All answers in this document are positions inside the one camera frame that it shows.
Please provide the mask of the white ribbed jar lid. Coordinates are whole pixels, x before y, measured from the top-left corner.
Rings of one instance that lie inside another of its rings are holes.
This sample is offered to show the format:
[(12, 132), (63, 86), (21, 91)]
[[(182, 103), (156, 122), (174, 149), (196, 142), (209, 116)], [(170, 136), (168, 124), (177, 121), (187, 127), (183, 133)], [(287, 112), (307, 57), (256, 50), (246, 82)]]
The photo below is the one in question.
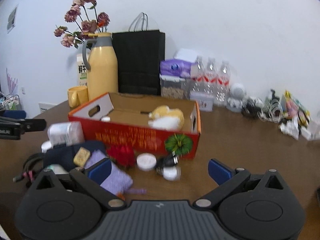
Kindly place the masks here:
[(142, 171), (151, 171), (157, 164), (156, 157), (151, 153), (142, 153), (136, 159), (137, 166)]

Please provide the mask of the dried pink flower bouquet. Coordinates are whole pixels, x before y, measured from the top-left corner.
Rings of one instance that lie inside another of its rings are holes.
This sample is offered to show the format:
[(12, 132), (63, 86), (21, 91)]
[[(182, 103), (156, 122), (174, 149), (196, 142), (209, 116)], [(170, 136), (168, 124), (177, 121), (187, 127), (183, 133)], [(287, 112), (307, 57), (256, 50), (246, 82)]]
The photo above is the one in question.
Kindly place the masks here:
[(54, 36), (61, 38), (63, 47), (76, 49), (95, 34), (107, 32), (110, 24), (107, 13), (97, 12), (97, 0), (73, 0), (64, 20), (76, 24), (77, 29), (71, 31), (67, 26), (56, 26)]

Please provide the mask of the clear plastic jar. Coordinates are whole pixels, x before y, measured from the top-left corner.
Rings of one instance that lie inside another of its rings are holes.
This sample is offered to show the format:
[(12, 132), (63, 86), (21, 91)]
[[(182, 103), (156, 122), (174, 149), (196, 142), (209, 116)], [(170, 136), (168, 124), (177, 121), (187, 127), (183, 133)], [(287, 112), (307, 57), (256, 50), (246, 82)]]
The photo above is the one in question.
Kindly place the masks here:
[(80, 122), (62, 122), (52, 124), (47, 130), (48, 141), (41, 145), (42, 153), (55, 146), (71, 146), (85, 141)]

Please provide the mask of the small lavender tin box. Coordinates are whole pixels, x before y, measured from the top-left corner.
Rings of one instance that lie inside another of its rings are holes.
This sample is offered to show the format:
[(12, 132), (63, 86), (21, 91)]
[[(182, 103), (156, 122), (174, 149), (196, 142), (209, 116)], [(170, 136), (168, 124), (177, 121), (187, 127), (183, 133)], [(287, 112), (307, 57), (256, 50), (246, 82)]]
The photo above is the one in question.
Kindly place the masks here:
[(212, 94), (205, 92), (190, 92), (190, 100), (196, 101), (199, 105), (200, 111), (204, 112), (212, 112), (213, 111), (213, 102), (214, 97)]

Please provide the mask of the yellow thermos jug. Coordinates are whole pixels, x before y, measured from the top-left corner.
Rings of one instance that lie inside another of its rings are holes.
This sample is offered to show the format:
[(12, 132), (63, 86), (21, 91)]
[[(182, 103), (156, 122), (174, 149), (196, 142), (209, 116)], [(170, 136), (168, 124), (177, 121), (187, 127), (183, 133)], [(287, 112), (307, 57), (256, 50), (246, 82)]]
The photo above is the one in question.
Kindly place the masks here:
[(82, 45), (82, 59), (87, 69), (88, 98), (118, 92), (118, 61), (109, 32), (88, 34)]

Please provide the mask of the clear food container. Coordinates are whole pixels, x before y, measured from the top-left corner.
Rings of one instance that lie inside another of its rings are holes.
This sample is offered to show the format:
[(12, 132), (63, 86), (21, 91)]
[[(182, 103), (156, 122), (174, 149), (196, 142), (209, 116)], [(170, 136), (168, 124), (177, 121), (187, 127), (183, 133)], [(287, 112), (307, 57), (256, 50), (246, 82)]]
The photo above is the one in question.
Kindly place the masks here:
[(171, 99), (189, 99), (190, 80), (177, 76), (159, 75), (161, 96)]

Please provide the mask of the black paper bag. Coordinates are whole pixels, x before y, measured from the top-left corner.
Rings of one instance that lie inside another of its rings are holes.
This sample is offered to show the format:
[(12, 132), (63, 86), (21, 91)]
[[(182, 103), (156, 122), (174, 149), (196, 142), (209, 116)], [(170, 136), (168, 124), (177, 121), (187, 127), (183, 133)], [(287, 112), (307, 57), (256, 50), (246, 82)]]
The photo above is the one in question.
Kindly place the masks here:
[(148, 25), (148, 15), (142, 12), (128, 31), (112, 34), (120, 93), (161, 94), (159, 76), (160, 62), (165, 58), (165, 33), (158, 29), (149, 30)]

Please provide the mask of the yellow mug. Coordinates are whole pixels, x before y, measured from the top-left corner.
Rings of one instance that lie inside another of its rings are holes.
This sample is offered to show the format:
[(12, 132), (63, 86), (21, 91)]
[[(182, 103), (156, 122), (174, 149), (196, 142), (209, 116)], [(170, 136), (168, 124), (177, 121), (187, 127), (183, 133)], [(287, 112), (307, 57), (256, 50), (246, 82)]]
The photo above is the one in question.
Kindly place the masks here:
[(78, 107), (89, 101), (86, 86), (76, 86), (67, 91), (68, 103), (71, 108)]

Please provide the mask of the purple knitted cloth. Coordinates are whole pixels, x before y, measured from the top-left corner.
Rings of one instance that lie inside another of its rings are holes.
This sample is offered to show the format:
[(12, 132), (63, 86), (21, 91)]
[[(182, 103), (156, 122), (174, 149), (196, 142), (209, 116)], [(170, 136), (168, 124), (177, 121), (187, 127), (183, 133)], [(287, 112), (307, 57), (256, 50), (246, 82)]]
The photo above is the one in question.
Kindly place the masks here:
[[(85, 169), (90, 168), (91, 166), (93, 166), (94, 164), (96, 164), (97, 162), (101, 161), (104, 158), (109, 159), (100, 150), (94, 151), (92, 153), (91, 157), (85, 163)], [(111, 174), (100, 185), (102, 188), (104, 188), (107, 191), (111, 192), (112, 194), (115, 194), (118, 196), (121, 194), (126, 194), (126, 193), (128, 193), (128, 194), (146, 194), (146, 189), (134, 189), (132, 187), (133, 180), (126, 172), (119, 169), (116, 166), (116, 164), (114, 164), (112, 161), (111, 161), (111, 165), (112, 165)]]

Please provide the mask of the white round toy robot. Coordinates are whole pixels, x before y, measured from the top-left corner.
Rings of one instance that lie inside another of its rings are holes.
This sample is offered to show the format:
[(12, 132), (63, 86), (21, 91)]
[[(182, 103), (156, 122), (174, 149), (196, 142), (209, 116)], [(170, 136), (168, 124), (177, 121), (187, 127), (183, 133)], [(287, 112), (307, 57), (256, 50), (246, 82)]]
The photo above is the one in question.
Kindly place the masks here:
[(246, 89), (241, 83), (231, 85), (226, 108), (232, 112), (240, 113), (243, 106), (243, 100), (246, 97)]

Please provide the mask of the white milk carton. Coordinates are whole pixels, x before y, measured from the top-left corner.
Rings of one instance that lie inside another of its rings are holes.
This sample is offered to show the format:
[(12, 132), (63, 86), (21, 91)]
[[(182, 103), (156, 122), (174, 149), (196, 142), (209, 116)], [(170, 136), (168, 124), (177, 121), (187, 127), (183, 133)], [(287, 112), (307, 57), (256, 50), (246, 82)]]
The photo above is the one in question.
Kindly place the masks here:
[(78, 85), (86, 86), (87, 85), (87, 68), (83, 62), (82, 54), (76, 55), (76, 70), (78, 74)]

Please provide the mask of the red fabric flower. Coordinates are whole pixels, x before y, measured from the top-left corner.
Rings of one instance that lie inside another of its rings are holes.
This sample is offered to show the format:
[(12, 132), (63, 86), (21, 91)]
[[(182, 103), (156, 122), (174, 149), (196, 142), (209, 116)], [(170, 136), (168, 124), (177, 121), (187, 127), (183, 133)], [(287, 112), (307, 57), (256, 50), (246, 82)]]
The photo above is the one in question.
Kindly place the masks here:
[(133, 167), (136, 163), (136, 156), (134, 150), (126, 145), (111, 145), (106, 150), (106, 154), (118, 165), (125, 168)]

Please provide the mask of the yellow white plush toy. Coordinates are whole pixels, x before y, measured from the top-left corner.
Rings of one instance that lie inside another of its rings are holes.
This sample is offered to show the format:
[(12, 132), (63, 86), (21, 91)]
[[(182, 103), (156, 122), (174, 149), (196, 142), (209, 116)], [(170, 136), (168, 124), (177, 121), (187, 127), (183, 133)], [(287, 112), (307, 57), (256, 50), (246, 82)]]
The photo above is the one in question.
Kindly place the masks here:
[(149, 113), (148, 125), (153, 129), (180, 131), (184, 122), (183, 112), (178, 108), (171, 109), (163, 105)]

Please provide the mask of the purple tissue pack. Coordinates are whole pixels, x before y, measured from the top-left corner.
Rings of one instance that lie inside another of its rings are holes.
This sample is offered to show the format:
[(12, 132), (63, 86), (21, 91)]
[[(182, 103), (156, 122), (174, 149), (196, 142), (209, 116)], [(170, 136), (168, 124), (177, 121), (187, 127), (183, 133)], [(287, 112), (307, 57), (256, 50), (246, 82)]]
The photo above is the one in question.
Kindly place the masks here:
[(160, 62), (160, 74), (190, 78), (191, 65), (195, 63), (198, 53), (191, 49), (178, 50), (172, 59)]

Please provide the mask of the colourful packets pile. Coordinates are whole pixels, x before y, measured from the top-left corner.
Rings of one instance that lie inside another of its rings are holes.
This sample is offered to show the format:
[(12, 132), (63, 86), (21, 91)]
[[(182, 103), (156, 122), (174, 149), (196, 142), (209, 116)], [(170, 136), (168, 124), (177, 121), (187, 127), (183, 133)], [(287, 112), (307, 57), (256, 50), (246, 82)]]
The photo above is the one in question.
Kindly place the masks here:
[(299, 126), (308, 127), (310, 112), (292, 95), (292, 93), (285, 90), (280, 103), (286, 119), (290, 120), (297, 117)]

